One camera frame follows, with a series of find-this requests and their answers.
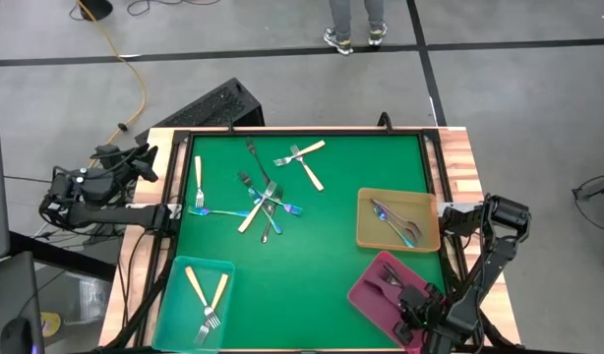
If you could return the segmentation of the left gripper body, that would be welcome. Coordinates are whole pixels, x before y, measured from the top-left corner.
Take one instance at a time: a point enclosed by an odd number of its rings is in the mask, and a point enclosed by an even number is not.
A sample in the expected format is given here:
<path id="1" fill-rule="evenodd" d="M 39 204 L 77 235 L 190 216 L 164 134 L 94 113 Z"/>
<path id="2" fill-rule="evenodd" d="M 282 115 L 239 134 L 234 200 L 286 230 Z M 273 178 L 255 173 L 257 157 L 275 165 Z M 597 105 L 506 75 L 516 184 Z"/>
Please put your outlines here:
<path id="1" fill-rule="evenodd" d="M 80 168 L 78 184 L 83 199 L 88 203 L 107 203 L 119 196 L 124 200 L 132 181 L 127 154 L 95 155 L 100 166 Z"/>

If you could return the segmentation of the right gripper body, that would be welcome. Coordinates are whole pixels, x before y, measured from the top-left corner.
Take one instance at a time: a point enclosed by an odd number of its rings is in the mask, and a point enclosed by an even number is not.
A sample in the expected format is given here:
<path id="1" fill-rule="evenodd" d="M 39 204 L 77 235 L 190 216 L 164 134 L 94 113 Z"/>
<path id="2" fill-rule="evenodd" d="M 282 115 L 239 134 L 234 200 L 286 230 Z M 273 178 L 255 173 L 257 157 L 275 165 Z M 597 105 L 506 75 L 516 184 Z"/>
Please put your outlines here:
<path id="1" fill-rule="evenodd" d="M 433 335 L 442 337 L 449 335 L 449 328 L 446 325 L 447 309 L 448 299 L 446 296 L 428 296 L 420 300 L 415 312 L 423 329 L 424 340 L 428 340 Z"/>

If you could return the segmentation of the iridescent fork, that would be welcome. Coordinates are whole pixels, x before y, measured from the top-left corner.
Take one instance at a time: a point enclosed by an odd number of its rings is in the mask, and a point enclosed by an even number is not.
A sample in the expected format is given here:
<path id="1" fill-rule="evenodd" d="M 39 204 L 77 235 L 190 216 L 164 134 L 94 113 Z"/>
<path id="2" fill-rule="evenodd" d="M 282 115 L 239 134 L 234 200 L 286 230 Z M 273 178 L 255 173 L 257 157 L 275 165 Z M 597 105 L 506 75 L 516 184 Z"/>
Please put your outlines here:
<path id="1" fill-rule="evenodd" d="M 250 197 L 253 199 L 254 204 L 257 204 L 260 201 L 260 198 L 263 196 L 262 194 L 260 194 L 257 190 L 255 190 L 253 188 L 249 188 L 248 192 L 249 192 Z M 283 207 L 287 212 L 289 212 L 291 214 L 301 215 L 303 209 L 300 206 L 287 204 L 282 201 L 282 192 L 283 192 L 283 189 L 280 187 L 277 187 L 274 190 L 274 192 L 272 193 L 272 195 L 269 197 L 269 200 L 271 202 L 274 202 L 277 205 Z"/>
<path id="2" fill-rule="evenodd" d="M 405 235 L 388 219 L 386 212 L 380 206 L 373 206 L 373 210 L 380 220 L 384 221 L 390 226 L 390 228 L 396 233 L 398 238 L 404 243 L 405 246 L 408 248 L 414 247 L 413 243 L 409 241 Z"/>
<path id="3" fill-rule="evenodd" d="M 223 215 L 233 215 L 240 217 L 247 217 L 249 215 L 249 211 L 240 210 L 240 211 L 230 211 L 230 210 L 218 210 L 218 209 L 209 209 L 205 207 L 195 207 L 189 206 L 188 212 L 194 215 L 206 216 L 210 214 L 223 214 Z"/>
<path id="4" fill-rule="evenodd" d="M 253 188 L 249 188 L 248 193 L 249 193 L 249 196 L 251 197 L 251 199 L 253 200 L 253 203 L 256 205 L 260 201 L 261 196 Z M 282 229 L 279 227 L 279 225 L 273 219 L 274 206 L 270 202 L 265 201 L 265 204 L 263 205 L 263 210 L 270 222 L 272 229 L 275 231 L 276 234 L 281 234 Z"/>

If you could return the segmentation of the pink plastic bin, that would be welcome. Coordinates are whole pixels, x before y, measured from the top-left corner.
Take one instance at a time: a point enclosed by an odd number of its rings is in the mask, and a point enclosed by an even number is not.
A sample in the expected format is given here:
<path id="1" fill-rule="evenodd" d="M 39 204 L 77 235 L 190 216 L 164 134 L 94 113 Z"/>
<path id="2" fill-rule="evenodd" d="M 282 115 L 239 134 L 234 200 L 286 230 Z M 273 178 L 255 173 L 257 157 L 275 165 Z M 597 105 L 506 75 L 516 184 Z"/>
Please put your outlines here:
<path id="1" fill-rule="evenodd" d="M 400 307 L 399 302 L 388 301 L 385 297 L 378 295 L 363 283 L 364 279 L 374 281 L 388 287 L 399 296 L 402 289 L 382 281 L 383 264 L 389 264 L 396 271 L 403 281 L 404 287 L 414 286 L 420 290 L 424 297 L 445 296 L 444 292 L 435 284 L 424 280 L 391 253 L 382 251 L 372 260 L 370 265 L 351 287 L 347 294 L 347 299 L 364 317 L 386 334 L 390 340 L 399 345 L 406 354 L 420 354 L 425 340 L 423 339 L 423 329 L 416 312 L 406 313 Z M 402 345 L 393 334 L 393 327 L 399 322 L 408 324 L 412 330 L 413 339 L 408 345 Z"/>

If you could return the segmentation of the orange plastic bin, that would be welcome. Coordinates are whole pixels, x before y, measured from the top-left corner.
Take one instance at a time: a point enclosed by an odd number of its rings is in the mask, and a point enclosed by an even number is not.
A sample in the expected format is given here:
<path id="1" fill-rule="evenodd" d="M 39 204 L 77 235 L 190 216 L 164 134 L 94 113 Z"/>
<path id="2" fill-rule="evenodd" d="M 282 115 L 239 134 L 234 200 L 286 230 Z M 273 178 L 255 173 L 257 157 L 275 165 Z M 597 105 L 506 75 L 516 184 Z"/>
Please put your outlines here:
<path id="1" fill-rule="evenodd" d="M 400 216 L 416 223 L 423 235 L 415 237 L 396 220 L 388 219 L 411 241 L 408 248 L 373 210 L 376 199 Z M 356 242 L 359 247 L 413 253 L 435 253 L 441 247 L 437 199 L 432 194 L 361 188 L 357 195 Z"/>

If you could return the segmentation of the green table mat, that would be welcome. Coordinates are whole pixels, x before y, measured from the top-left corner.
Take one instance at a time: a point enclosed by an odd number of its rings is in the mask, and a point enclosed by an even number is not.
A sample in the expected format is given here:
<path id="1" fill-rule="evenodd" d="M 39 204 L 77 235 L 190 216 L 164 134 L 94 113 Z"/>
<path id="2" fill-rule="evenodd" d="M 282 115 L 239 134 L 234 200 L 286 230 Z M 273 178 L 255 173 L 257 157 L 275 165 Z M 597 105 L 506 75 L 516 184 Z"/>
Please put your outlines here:
<path id="1" fill-rule="evenodd" d="M 420 140 L 407 136 L 259 136 L 252 138 L 271 181 L 283 188 L 282 201 L 301 215 L 277 206 L 270 231 L 263 206 L 244 233 L 246 217 L 187 215 L 181 223 L 181 256 L 228 261 L 235 267 L 226 349 L 390 348 L 393 342 L 349 302 L 349 289 L 375 251 L 356 242 L 357 195 L 361 188 L 426 192 L 428 176 Z M 324 186 L 318 191 L 296 160 L 275 166 L 318 141 L 303 155 Z M 238 177 L 245 171 L 263 194 L 268 185 L 245 137 L 196 137 L 193 155 L 202 158 L 202 189 L 209 209 L 240 211 L 255 204 Z"/>

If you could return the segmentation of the yellow round sticker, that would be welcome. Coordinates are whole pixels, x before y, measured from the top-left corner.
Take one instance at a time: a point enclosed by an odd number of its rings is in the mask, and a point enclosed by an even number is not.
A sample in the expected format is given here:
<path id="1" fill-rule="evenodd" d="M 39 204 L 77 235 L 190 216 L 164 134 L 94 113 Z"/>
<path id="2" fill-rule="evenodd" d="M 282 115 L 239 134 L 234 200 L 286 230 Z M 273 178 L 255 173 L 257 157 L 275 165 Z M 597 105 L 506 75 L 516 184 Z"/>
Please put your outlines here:
<path id="1" fill-rule="evenodd" d="M 40 322 L 42 336 L 44 338 L 49 338 L 59 331 L 62 324 L 62 319 L 57 313 L 41 312 Z"/>

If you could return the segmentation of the teal plastic bin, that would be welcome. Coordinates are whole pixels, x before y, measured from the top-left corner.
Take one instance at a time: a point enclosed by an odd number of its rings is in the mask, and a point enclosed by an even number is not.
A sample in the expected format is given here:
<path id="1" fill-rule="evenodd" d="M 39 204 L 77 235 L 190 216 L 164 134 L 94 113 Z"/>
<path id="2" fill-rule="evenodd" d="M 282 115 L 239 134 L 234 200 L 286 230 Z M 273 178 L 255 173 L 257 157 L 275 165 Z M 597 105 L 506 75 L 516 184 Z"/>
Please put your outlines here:
<path id="1" fill-rule="evenodd" d="M 204 305 L 185 273 L 186 266 L 193 269 L 208 303 L 212 301 L 221 275 L 229 275 L 215 309 L 221 325 L 208 334 L 203 344 L 198 344 L 196 337 L 206 321 Z M 160 304 L 151 346 L 159 351 L 179 354 L 218 354 L 224 338 L 234 272 L 235 267 L 230 262 L 187 256 L 175 258 Z"/>

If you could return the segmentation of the black round stand base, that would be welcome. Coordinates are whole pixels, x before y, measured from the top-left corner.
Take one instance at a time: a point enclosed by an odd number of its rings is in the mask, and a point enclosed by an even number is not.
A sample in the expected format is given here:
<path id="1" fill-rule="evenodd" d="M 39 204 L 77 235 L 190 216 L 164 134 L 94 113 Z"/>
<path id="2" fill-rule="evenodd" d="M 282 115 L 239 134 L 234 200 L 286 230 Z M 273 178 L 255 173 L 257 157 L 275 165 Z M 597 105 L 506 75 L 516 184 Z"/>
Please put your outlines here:
<path id="1" fill-rule="evenodd" d="M 97 20 L 108 17 L 113 11 L 109 0 L 79 0 L 80 13 L 84 20 L 92 21 L 91 15 Z"/>

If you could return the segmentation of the black computer mouse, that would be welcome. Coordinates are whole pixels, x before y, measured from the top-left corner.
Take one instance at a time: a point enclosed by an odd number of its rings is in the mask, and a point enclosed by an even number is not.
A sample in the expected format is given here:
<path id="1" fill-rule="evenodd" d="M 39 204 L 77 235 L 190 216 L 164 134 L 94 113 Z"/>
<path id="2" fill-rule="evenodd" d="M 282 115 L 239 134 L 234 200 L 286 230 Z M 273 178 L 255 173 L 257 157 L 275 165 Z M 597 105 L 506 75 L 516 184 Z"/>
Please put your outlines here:
<path id="1" fill-rule="evenodd" d="M 3 326 L 0 351 L 1 354 L 34 354 L 29 320 L 17 317 Z"/>

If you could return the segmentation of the person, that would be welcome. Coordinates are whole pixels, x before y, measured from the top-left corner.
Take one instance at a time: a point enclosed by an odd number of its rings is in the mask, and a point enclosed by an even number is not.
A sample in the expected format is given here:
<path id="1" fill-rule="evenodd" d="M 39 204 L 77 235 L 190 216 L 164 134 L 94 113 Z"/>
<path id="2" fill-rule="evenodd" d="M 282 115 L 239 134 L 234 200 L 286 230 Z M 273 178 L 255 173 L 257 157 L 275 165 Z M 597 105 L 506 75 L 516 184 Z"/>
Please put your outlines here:
<path id="1" fill-rule="evenodd" d="M 331 27 L 323 34 L 325 43 L 344 56 L 353 52 L 351 43 L 351 0 L 329 0 L 332 21 Z M 368 44 L 380 46 L 388 32 L 385 21 L 385 0 L 364 0 L 370 27 Z"/>

